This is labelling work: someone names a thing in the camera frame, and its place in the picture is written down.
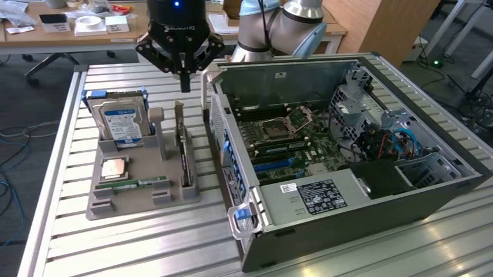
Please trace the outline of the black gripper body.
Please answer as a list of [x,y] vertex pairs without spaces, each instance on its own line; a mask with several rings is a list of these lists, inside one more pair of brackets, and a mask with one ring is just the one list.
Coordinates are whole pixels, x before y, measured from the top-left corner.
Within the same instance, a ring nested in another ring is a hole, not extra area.
[[181,80],[197,70],[207,56],[203,43],[209,36],[205,2],[199,0],[148,1],[148,34],[167,53],[171,72]]

